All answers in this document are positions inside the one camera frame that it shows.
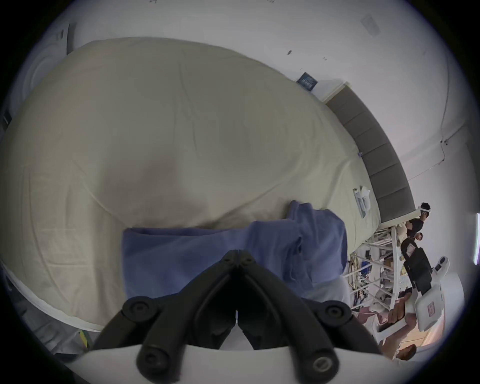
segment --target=screw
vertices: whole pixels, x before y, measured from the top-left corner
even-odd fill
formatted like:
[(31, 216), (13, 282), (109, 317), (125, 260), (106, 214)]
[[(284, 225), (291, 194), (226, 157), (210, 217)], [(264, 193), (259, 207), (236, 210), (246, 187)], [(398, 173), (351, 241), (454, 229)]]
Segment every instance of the screw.
[(327, 308), (327, 314), (332, 317), (342, 317), (343, 311), (339, 307), (332, 306)]
[(333, 366), (333, 361), (327, 356), (319, 357), (313, 362), (313, 370), (319, 373), (325, 373)]
[(145, 313), (148, 310), (148, 305), (144, 302), (137, 302), (132, 307), (132, 312), (135, 314)]
[(164, 351), (149, 347), (144, 355), (144, 363), (149, 369), (164, 371), (168, 368), (168, 357)]

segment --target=bed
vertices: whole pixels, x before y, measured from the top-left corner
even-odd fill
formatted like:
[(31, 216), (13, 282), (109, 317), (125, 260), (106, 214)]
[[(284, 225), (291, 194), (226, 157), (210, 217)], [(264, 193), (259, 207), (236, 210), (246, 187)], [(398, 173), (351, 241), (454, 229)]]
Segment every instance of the bed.
[(2, 266), (44, 312), (101, 330), (125, 300), (125, 228), (241, 228), (295, 199), (339, 216), (351, 252), (414, 210), (372, 121), (348, 87), (325, 105), (228, 49), (89, 43), (34, 88), (0, 144)]

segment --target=light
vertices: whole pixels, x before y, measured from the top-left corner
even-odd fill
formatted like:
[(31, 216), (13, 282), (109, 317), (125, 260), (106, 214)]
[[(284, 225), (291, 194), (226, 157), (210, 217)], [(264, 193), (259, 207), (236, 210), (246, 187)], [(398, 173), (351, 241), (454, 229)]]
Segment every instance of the light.
[(477, 233), (475, 238), (473, 262), (475, 263), (475, 265), (478, 265), (480, 262), (480, 213), (477, 213)]

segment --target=upholstered headboard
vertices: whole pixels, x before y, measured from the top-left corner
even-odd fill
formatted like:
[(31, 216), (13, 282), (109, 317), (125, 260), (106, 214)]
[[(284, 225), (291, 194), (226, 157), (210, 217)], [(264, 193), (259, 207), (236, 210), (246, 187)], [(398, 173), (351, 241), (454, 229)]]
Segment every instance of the upholstered headboard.
[(412, 192), (400, 160), (368, 108), (346, 85), (326, 104), (357, 143), (372, 182), (381, 222), (415, 211)]

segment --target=bed frame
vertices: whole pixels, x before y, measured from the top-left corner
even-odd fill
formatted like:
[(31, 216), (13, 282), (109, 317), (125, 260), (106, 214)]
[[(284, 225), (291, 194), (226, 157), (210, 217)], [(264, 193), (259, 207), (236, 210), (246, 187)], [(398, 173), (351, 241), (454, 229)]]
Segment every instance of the bed frame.
[(380, 210), (380, 228), (419, 216), (400, 160), (365, 104), (347, 84), (324, 102), (357, 143)]

